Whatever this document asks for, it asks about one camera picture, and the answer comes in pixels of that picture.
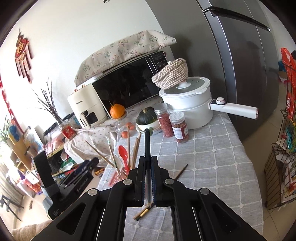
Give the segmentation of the cream fuzzy sleeve forearm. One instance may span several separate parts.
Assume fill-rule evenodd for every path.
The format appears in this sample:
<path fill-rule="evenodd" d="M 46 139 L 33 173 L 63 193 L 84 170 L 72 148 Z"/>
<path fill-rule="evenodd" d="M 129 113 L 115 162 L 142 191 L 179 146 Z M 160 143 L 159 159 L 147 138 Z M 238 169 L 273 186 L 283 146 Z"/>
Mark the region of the cream fuzzy sleeve forearm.
<path fill-rule="evenodd" d="M 47 220 L 40 224 L 27 225 L 22 228 L 17 228 L 11 231 L 11 234 L 15 240 L 18 241 L 31 241 L 38 233 L 46 228 L 52 221 Z"/>

